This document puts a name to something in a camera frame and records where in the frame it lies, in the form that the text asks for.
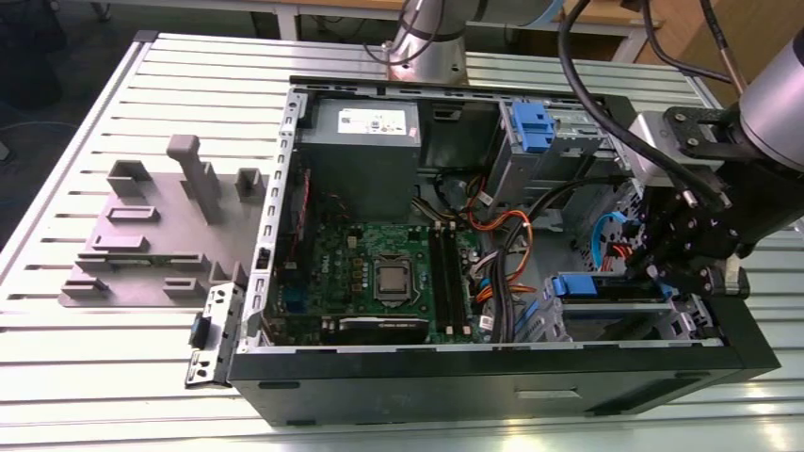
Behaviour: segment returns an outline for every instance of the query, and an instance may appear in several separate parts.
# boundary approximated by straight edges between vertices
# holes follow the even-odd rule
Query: blue plastic clip
[[[525,153],[544,153],[555,139],[555,121],[543,104],[515,102],[512,120]]]

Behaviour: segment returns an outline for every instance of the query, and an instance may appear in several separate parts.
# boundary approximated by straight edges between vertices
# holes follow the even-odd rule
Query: metal plate
[[[101,214],[105,172],[120,158],[172,168],[159,156],[168,135],[191,133],[219,174],[245,167],[272,174],[272,111],[281,114],[288,76],[381,78],[384,71],[357,46],[161,34],[152,47],[132,46],[0,255],[0,443],[172,451],[236,445],[241,452],[264,451],[265,443],[349,451],[804,449],[804,242],[793,231],[767,239],[745,262],[748,304],[783,368],[636,417],[275,429],[233,390],[187,391],[197,309],[68,311],[57,304]],[[468,66],[472,85],[568,90],[548,58],[471,54]],[[639,110],[709,106],[701,88],[665,68],[589,62],[579,70],[592,91],[629,96]],[[176,114],[191,120],[175,121]]]

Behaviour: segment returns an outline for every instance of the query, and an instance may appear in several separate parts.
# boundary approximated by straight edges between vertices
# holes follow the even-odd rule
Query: gray plastic pillar
[[[195,135],[175,135],[167,145],[167,156],[181,166],[207,224],[215,224],[221,221],[221,208],[217,205],[219,187],[213,186],[217,178],[213,172],[204,169],[199,159],[200,146],[199,137]]]

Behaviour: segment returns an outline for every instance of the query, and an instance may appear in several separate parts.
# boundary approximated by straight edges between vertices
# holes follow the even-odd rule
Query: white label
[[[480,316],[480,329],[485,331],[493,329],[493,317],[489,317],[488,315]]]
[[[485,205],[491,205],[491,202],[493,201],[493,198],[489,196],[489,194],[485,191],[481,191],[480,193],[477,193],[477,199]]]
[[[337,113],[340,134],[407,135],[404,111],[344,108]]]

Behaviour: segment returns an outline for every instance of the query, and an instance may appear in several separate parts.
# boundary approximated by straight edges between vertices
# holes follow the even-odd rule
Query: blue cable
[[[603,265],[603,258],[600,257],[600,234],[603,233],[603,226],[605,225],[605,221],[608,218],[612,218],[615,221],[624,223],[628,218],[621,212],[609,212],[604,214],[595,223],[595,228],[592,228],[592,237],[589,243],[589,250],[592,252],[592,263],[595,264],[595,269],[597,269]]]

